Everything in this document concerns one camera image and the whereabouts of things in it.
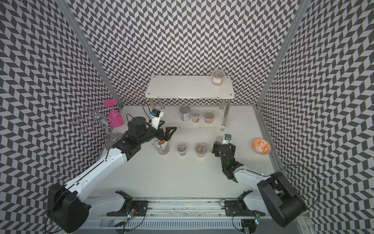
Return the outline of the tomato lid red jar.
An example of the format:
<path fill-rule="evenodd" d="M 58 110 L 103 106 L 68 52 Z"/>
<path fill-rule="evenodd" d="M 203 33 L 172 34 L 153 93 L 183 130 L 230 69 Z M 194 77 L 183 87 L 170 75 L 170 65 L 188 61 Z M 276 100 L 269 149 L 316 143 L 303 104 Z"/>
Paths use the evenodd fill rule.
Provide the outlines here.
<path fill-rule="evenodd" d="M 166 155 L 170 151 L 169 143 L 166 140 L 156 140 L 155 147 L 160 155 Z"/>

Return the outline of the clear tub brown seeds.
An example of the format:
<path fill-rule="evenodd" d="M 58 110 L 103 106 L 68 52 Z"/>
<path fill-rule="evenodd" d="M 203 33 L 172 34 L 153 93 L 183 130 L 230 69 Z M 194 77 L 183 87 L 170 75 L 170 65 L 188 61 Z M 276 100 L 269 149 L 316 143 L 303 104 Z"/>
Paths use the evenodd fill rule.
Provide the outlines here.
<path fill-rule="evenodd" d="M 187 153 L 187 145 L 185 143 L 179 143 L 177 145 L 177 152 L 180 156 L 185 156 Z"/>

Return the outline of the red tub clear lid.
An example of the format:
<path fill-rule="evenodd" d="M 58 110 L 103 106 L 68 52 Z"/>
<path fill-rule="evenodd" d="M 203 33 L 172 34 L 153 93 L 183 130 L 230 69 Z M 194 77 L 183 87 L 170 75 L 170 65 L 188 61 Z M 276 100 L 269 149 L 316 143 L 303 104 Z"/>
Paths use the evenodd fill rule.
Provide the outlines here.
<path fill-rule="evenodd" d="M 195 147 L 195 153 L 197 157 L 203 158 L 206 155 L 207 148 L 204 144 L 197 144 Z"/>
<path fill-rule="evenodd" d="M 211 72 L 211 77 L 214 85 L 221 85 L 226 78 L 226 73 L 223 70 L 216 69 Z"/>

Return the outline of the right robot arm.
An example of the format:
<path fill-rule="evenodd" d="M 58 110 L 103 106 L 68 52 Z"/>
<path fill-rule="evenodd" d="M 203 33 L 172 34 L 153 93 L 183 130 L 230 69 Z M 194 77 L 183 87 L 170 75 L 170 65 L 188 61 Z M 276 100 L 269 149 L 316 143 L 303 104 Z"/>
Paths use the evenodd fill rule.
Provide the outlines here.
<path fill-rule="evenodd" d="M 220 158 L 222 172 L 227 179 L 250 187 L 237 197 L 235 214 L 255 217 L 258 224 L 261 216 L 270 215 L 281 227 L 307 210 L 302 196 L 282 172 L 264 175 L 239 163 L 235 155 L 236 146 L 215 142 L 211 153 Z"/>

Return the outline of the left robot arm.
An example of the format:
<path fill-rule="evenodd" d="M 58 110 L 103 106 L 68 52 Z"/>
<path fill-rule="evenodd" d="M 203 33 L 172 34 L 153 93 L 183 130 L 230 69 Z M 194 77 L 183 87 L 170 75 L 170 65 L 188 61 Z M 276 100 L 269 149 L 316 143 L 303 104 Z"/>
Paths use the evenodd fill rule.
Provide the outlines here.
<path fill-rule="evenodd" d="M 134 117 L 128 129 L 107 155 L 89 169 L 66 182 L 54 184 L 48 191 L 47 217 L 66 233 L 78 230 L 86 220 L 102 215 L 131 217 L 134 214 L 132 196 L 118 190 L 108 197 L 89 198 L 91 192 L 115 169 L 127 163 L 141 145 L 154 138 L 169 141 L 176 127 L 162 129 L 165 122 L 160 117 L 147 122 L 144 117 Z"/>

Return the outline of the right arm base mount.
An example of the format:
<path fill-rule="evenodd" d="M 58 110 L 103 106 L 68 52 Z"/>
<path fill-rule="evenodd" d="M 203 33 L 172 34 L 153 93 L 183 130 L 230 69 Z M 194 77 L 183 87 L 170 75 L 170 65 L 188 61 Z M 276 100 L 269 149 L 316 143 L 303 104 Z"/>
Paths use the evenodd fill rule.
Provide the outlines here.
<path fill-rule="evenodd" d="M 237 216 L 252 216 L 255 217 L 259 215 L 259 217 L 265 216 L 266 214 L 257 210 L 250 210 L 246 206 L 244 202 L 244 197 L 253 193 L 252 190 L 244 191 L 236 200 L 225 200 L 223 208 L 225 210 L 226 216 L 234 217 Z"/>

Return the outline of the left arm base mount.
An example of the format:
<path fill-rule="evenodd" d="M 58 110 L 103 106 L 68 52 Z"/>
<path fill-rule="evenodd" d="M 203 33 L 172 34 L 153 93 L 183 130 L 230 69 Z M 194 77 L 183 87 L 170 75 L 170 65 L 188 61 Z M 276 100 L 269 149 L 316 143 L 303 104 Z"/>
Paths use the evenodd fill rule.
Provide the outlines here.
<path fill-rule="evenodd" d="M 133 200 L 133 197 L 126 192 L 119 190 L 115 192 L 124 199 L 124 204 L 115 211 L 107 213 L 107 216 L 118 216 L 132 218 L 135 216 L 146 216 L 149 201 L 148 200 Z"/>

